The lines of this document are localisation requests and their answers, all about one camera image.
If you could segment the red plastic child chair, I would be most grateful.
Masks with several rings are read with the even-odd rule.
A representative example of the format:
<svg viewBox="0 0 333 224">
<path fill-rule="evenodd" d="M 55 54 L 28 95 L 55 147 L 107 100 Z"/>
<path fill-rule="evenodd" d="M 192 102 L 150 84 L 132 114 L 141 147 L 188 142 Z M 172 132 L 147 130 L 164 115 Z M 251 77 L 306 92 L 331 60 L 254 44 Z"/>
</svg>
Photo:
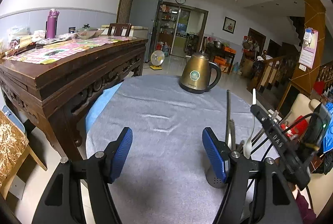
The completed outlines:
<svg viewBox="0 0 333 224">
<path fill-rule="evenodd" d="M 300 115 L 291 125 L 287 125 L 285 122 L 280 125 L 285 136 L 289 139 L 292 139 L 293 136 L 301 137 L 308 128 L 307 119 L 303 119 L 303 116 Z"/>
</svg>

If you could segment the wooden chair behind sideboard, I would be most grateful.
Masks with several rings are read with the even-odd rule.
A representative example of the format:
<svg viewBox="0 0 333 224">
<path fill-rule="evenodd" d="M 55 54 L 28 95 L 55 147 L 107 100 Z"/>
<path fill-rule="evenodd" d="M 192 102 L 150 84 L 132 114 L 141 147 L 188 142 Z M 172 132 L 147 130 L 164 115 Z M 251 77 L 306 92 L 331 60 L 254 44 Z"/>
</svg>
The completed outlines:
<svg viewBox="0 0 333 224">
<path fill-rule="evenodd" d="M 108 36 L 122 36 L 123 31 L 125 31 L 124 36 L 128 37 L 132 25 L 130 23 L 110 23 L 107 32 Z"/>
</svg>

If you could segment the framed wall picture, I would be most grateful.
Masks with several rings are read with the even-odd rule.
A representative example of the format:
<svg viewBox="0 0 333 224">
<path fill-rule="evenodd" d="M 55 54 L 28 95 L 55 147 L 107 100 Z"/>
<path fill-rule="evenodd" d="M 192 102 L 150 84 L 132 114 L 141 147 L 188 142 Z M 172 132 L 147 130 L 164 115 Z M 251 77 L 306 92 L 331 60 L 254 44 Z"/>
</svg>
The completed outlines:
<svg viewBox="0 0 333 224">
<path fill-rule="evenodd" d="M 236 21 L 226 16 L 222 30 L 233 34 L 235 31 L 235 25 L 236 25 Z"/>
</svg>

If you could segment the grey metal utensil holder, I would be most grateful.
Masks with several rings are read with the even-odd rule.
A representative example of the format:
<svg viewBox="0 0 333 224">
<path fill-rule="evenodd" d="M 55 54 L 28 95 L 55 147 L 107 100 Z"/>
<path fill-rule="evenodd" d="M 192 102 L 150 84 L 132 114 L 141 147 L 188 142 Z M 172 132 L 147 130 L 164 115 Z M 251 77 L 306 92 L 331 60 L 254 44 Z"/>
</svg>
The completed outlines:
<svg viewBox="0 0 333 224">
<path fill-rule="evenodd" d="M 213 168 L 211 166 L 211 163 L 210 163 L 210 167 L 208 168 L 208 171 L 206 172 L 206 179 L 207 179 L 207 182 L 214 188 L 224 188 L 226 187 L 226 185 L 228 183 L 231 182 L 231 179 L 233 177 L 233 171 L 234 171 L 234 168 L 232 167 L 232 161 L 231 161 L 231 156 L 230 156 L 230 153 L 229 153 L 229 159 L 230 159 L 230 173 L 229 173 L 229 177 L 228 177 L 228 182 L 227 183 L 222 183 L 222 181 L 220 179 L 217 179 L 214 171 L 213 171 Z"/>
</svg>

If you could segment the dark chopstick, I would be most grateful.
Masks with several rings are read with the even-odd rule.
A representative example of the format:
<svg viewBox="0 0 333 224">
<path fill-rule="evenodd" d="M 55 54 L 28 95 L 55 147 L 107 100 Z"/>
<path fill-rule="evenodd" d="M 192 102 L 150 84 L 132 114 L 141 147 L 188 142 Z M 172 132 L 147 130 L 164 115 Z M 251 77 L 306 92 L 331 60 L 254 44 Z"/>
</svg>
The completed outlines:
<svg viewBox="0 0 333 224">
<path fill-rule="evenodd" d="M 252 145 L 254 145 L 264 134 L 265 130 L 262 128 L 251 140 Z"/>
<path fill-rule="evenodd" d="M 226 91 L 227 107 L 226 107 L 226 136 L 225 142 L 229 148 L 231 148 L 231 138 L 230 138 L 230 117 L 231 117 L 231 95 L 230 90 Z"/>
</svg>

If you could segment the small electric heater fan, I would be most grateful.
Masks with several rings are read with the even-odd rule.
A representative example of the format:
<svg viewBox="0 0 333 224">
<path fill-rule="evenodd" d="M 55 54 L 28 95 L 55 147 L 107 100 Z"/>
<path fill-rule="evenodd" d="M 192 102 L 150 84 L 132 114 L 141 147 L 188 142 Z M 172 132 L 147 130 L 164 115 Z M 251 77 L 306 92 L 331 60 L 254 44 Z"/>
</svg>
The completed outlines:
<svg viewBox="0 0 333 224">
<path fill-rule="evenodd" d="M 162 69 L 162 63 L 165 59 L 165 54 L 161 50 L 156 50 L 152 53 L 150 58 L 150 68 L 152 70 L 161 70 Z"/>
</svg>

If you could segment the gold electric kettle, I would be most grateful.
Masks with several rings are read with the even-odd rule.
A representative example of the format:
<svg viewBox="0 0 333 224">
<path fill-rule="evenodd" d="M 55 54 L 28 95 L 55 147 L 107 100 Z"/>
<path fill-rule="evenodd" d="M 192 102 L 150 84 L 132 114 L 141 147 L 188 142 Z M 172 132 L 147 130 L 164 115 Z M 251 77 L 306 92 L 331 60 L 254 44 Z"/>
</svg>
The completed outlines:
<svg viewBox="0 0 333 224">
<path fill-rule="evenodd" d="M 186 56 L 189 60 L 179 79 L 179 85 L 187 92 L 202 94 L 214 88 L 221 78 L 220 67 L 200 51 Z"/>
</svg>

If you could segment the dark wooden side table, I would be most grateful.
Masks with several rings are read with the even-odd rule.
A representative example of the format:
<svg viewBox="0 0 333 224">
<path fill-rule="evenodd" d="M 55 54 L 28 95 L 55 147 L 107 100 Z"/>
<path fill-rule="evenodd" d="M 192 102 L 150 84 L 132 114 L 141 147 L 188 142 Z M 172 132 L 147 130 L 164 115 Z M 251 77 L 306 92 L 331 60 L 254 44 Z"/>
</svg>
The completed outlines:
<svg viewBox="0 0 333 224">
<path fill-rule="evenodd" d="M 219 48 L 214 44 L 207 45 L 205 52 L 208 54 L 209 60 L 215 62 L 222 72 L 230 74 L 236 54 L 225 52 L 224 47 Z"/>
</svg>

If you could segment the purple thermos bottle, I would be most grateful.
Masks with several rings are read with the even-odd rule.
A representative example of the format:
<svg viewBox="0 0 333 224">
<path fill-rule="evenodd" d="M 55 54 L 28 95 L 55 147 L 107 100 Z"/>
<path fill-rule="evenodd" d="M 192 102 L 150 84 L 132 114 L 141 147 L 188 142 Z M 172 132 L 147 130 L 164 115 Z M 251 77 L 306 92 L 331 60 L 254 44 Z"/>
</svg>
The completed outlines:
<svg viewBox="0 0 333 224">
<path fill-rule="evenodd" d="M 47 39 L 54 39 L 56 36 L 58 16 L 59 16 L 59 12 L 56 9 L 51 9 L 49 11 L 47 21 L 46 21 L 46 38 Z"/>
</svg>

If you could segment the checkered pink table runner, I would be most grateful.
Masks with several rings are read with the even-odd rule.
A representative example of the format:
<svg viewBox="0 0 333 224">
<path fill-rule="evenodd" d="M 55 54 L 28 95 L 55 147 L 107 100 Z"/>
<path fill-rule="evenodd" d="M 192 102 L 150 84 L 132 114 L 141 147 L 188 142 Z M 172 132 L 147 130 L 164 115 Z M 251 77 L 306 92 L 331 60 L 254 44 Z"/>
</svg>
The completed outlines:
<svg viewBox="0 0 333 224">
<path fill-rule="evenodd" d="M 3 59 L 8 61 L 46 65 L 71 55 L 75 55 L 95 47 L 103 46 L 105 44 L 113 45 L 114 43 L 120 41 L 128 41 L 133 39 L 135 38 L 125 36 L 103 36 L 88 40 L 74 39 L 42 47 L 34 47 L 29 51 L 24 51 L 20 54 L 11 55 L 9 57 L 4 57 Z"/>
</svg>

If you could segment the wall calendar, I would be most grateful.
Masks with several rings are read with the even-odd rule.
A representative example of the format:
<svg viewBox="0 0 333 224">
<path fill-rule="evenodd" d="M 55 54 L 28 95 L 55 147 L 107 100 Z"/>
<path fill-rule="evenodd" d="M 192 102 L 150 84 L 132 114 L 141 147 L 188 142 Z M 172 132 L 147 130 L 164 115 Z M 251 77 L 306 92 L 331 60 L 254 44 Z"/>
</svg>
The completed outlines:
<svg viewBox="0 0 333 224">
<path fill-rule="evenodd" d="M 312 69 L 317 51 L 318 31 L 312 28 L 306 28 L 303 45 L 300 52 L 299 64 L 300 69 L 305 70 L 305 67 Z"/>
</svg>

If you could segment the gold patterned cushion stool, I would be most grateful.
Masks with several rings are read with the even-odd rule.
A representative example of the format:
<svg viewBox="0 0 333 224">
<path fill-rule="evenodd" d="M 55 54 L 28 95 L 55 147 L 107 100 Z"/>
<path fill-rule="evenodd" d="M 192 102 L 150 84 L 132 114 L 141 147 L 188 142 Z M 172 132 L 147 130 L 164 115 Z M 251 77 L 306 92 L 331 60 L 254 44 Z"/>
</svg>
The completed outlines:
<svg viewBox="0 0 333 224">
<path fill-rule="evenodd" d="M 1 195 L 6 199 L 18 170 L 30 155 L 45 171 L 46 165 L 39 159 L 26 135 L 1 111 Z"/>
</svg>

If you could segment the dark carved wooden sideboard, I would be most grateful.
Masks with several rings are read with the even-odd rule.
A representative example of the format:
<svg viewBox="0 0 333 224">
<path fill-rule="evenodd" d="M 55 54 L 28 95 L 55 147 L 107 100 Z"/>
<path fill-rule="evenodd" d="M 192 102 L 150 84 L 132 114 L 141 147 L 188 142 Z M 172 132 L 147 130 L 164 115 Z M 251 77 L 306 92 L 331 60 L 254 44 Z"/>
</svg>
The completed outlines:
<svg viewBox="0 0 333 224">
<path fill-rule="evenodd" d="M 43 131 L 60 156 L 81 160 L 77 123 L 103 91 L 143 71 L 147 39 L 93 47 L 48 65 L 1 60 L 6 104 Z"/>
</svg>

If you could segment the white plastic spoon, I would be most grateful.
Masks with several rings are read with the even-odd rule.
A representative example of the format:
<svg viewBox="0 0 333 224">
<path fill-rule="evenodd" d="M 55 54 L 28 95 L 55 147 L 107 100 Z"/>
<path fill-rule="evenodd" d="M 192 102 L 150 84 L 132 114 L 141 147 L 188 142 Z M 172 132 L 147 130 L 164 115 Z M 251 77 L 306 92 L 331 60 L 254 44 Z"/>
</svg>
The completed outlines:
<svg viewBox="0 0 333 224">
<path fill-rule="evenodd" d="M 231 151 L 236 150 L 236 142 L 235 142 L 235 122 L 233 119 L 229 120 L 229 129 L 227 131 L 227 145 L 229 146 Z"/>
<path fill-rule="evenodd" d="M 253 88 L 252 89 L 252 106 L 256 105 L 256 89 Z M 252 130 L 251 130 L 251 134 L 249 135 L 249 137 L 247 138 L 245 144 L 243 145 L 243 155 L 246 159 L 249 159 L 251 156 L 251 151 L 252 151 L 252 136 L 255 130 L 255 121 L 256 118 L 254 115 L 252 115 Z"/>
</svg>

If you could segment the orange box on table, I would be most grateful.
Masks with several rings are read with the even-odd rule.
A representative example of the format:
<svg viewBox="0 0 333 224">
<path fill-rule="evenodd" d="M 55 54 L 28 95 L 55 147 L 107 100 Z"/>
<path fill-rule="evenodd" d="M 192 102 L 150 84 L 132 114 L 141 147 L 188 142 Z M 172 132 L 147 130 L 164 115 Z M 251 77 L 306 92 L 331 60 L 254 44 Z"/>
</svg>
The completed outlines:
<svg viewBox="0 0 333 224">
<path fill-rule="evenodd" d="M 232 54 L 236 54 L 236 50 L 230 48 L 230 47 L 224 47 L 224 51 Z"/>
</svg>

